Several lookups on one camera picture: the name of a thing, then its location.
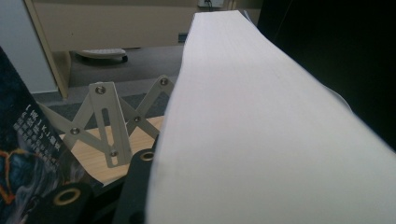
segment grey floor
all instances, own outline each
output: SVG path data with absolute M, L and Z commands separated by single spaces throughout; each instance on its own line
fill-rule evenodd
M 183 46 L 126 49 L 128 62 L 119 59 L 84 60 L 71 52 L 69 96 L 63 99 L 59 92 L 33 94 L 46 105 L 82 103 L 88 86 L 95 82 L 114 82 L 118 96 L 129 96 L 149 91 L 157 77 L 167 75 L 177 81 Z

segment dark background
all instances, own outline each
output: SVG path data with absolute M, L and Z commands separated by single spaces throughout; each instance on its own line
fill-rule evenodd
M 392 10 L 380 1 L 264 0 L 258 28 L 396 149 Z

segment metal scissor bracket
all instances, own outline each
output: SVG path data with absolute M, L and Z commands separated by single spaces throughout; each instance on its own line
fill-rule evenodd
M 64 143 L 68 148 L 72 149 L 77 140 L 80 140 L 103 152 L 108 167 L 116 167 L 130 162 L 133 155 L 129 136 L 136 127 L 154 139 L 157 137 L 160 131 L 146 120 L 146 115 L 160 94 L 164 92 L 170 96 L 174 86 L 167 76 L 160 76 L 137 109 L 134 109 L 117 95 L 113 82 L 91 84 L 89 93 L 73 121 L 38 104 L 53 127 L 65 133 Z M 85 130 L 92 115 L 95 117 L 100 138 Z M 104 117 L 108 117 L 110 122 L 113 144 L 107 139 Z

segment white paper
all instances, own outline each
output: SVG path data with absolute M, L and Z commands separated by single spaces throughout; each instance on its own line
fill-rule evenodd
M 238 11 L 195 15 L 149 224 L 396 223 L 394 152 Z

